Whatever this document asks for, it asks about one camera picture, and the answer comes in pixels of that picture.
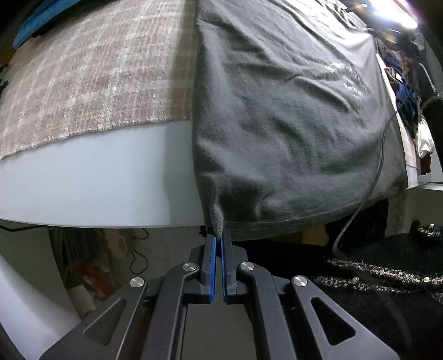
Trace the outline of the dark grey daisy t-shirt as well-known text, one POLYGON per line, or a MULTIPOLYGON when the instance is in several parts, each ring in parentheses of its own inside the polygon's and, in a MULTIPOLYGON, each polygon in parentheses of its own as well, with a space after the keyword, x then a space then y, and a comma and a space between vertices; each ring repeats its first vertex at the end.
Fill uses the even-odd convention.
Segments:
POLYGON ((338 220, 408 185, 374 37, 338 1, 199 1, 193 161, 238 240, 338 220))

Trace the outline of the pile of mixed clothes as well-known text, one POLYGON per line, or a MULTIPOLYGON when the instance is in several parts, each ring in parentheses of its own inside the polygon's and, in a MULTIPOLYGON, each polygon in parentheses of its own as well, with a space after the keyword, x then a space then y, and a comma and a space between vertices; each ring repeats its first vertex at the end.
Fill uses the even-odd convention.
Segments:
POLYGON ((414 74, 417 63, 413 58, 403 56, 401 51, 390 49, 377 39, 377 50, 381 56, 388 82, 395 94, 398 115, 408 132, 415 150, 413 158, 418 161, 416 168, 421 176, 431 173, 431 155, 436 150, 429 125, 421 109, 421 97, 417 93, 418 75, 414 74))

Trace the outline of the plaid woven table mat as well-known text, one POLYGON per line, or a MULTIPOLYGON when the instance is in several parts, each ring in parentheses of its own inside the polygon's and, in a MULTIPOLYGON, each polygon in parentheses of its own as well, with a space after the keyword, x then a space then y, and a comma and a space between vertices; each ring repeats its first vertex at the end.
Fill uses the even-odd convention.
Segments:
POLYGON ((1 156, 189 120, 195 8, 194 1, 93 1, 26 41, 1 72, 1 156))

